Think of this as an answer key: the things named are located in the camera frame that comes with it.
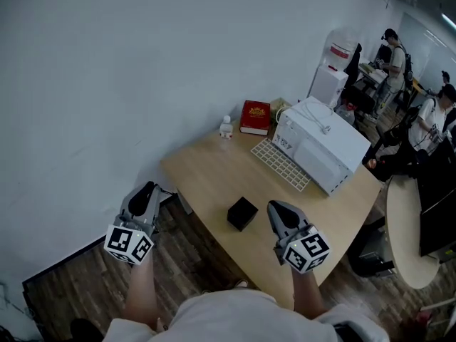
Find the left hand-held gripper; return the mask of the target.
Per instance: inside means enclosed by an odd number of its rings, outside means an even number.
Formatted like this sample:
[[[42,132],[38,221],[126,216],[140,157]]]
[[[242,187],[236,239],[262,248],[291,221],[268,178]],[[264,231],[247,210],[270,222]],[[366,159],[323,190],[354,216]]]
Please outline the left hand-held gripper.
[[[159,206],[158,184],[146,182],[133,189],[124,198],[120,214],[108,227],[104,250],[119,261],[142,264],[156,243],[156,213]]]

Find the small black box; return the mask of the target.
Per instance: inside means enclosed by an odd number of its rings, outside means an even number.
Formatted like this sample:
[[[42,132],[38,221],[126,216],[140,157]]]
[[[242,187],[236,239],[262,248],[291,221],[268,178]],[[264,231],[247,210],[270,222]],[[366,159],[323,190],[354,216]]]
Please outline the small black box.
[[[227,221],[241,232],[253,220],[257,212],[258,209],[250,201],[241,197],[228,209]]]

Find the person's left forearm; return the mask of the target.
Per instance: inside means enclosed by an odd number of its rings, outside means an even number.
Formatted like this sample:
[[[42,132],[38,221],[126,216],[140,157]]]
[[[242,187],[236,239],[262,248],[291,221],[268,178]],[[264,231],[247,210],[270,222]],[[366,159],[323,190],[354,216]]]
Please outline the person's left forearm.
[[[123,318],[143,323],[155,331],[160,312],[155,292],[152,255],[153,251],[150,251],[142,264],[132,268]]]

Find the person's right forearm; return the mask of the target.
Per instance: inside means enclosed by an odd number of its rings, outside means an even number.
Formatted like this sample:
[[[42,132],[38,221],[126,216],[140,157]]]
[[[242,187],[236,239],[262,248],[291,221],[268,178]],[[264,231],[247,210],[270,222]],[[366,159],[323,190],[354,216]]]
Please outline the person's right forearm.
[[[294,287],[294,311],[307,319],[315,319],[327,312],[320,289],[312,271],[300,274],[291,271]]]

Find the grey desk leg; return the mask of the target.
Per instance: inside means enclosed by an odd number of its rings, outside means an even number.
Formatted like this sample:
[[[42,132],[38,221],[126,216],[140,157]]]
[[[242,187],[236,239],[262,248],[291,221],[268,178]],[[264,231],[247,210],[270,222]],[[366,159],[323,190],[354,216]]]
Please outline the grey desk leg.
[[[188,215],[192,214],[194,212],[193,208],[191,208],[191,206],[189,205],[188,201],[182,195],[181,191],[177,190],[177,195],[179,197],[180,203],[181,203],[184,211],[186,212],[186,214],[188,214]]]

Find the white grid rack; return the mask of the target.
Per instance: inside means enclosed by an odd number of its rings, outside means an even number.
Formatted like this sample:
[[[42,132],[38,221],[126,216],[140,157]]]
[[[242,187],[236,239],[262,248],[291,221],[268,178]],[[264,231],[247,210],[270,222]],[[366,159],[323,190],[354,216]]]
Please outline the white grid rack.
[[[255,145],[251,153],[299,192],[311,181],[311,178],[268,138]]]

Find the white microwave oven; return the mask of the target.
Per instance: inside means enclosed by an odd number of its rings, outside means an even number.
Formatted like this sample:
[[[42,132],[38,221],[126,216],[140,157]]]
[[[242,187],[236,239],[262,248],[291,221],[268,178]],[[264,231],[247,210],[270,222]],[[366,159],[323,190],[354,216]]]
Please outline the white microwave oven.
[[[328,196],[355,175],[371,146],[353,126],[313,96],[280,113],[272,142]]]

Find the black computer tower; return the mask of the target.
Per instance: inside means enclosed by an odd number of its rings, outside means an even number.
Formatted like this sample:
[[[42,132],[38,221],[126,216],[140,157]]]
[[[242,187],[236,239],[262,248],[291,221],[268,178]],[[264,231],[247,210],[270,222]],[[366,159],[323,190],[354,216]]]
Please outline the black computer tower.
[[[349,264],[355,274],[363,278],[384,278],[395,274],[393,256],[383,224],[361,227],[347,251]]]

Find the red hardcover book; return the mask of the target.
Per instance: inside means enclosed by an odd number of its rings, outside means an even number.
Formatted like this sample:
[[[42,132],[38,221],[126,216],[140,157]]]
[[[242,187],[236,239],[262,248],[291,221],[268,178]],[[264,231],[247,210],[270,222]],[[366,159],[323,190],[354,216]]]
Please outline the red hardcover book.
[[[270,104],[254,100],[244,102],[239,131],[245,134],[267,136],[270,126]]]

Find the clear plastic water bottle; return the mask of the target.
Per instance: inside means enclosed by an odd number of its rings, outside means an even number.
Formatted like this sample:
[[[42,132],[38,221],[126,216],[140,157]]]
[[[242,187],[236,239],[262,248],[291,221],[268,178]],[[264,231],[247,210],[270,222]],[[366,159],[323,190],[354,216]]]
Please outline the clear plastic water bottle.
[[[223,150],[226,150],[229,147],[232,136],[233,125],[231,122],[231,117],[229,115],[225,115],[219,127],[220,147]]]

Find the small green plant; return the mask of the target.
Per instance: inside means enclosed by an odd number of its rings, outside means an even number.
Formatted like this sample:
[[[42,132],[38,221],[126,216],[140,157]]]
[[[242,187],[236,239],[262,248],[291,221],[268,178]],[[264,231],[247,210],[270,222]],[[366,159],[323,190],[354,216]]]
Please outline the small green plant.
[[[280,113],[289,107],[291,104],[283,98],[277,98],[270,102],[270,125],[276,125]]]

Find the clear water jug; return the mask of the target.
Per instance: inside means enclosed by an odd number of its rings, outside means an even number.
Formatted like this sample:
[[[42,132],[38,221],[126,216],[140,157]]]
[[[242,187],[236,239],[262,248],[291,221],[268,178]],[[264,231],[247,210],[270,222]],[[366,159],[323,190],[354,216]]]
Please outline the clear water jug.
[[[349,125],[353,126],[355,123],[355,110],[356,107],[352,103],[347,102],[338,106],[336,113]]]

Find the round beige table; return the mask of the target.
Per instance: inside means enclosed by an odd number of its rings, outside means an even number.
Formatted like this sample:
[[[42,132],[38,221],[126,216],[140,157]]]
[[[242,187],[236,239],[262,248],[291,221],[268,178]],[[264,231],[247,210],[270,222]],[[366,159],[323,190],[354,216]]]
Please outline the round beige table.
[[[436,277],[437,259],[420,255],[420,196],[415,179],[394,175],[388,183],[385,226],[396,274],[412,289],[423,289]]]

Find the black monitor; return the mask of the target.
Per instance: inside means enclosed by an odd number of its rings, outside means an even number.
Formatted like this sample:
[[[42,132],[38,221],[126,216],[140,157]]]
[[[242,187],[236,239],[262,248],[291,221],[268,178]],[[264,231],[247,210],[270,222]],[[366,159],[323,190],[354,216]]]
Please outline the black monitor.
[[[420,215],[420,255],[456,259],[456,189]]]
[[[420,165],[417,184],[423,210],[431,208],[456,188],[456,154],[447,138]]]

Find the large water dispenser jug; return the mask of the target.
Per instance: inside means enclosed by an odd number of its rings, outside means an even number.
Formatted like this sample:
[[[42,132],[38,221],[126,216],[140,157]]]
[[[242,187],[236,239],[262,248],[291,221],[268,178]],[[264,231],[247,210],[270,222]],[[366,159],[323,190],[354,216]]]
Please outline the large water dispenser jug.
[[[335,28],[327,35],[321,65],[343,71],[351,62],[358,43],[358,32],[354,28],[350,26]]]

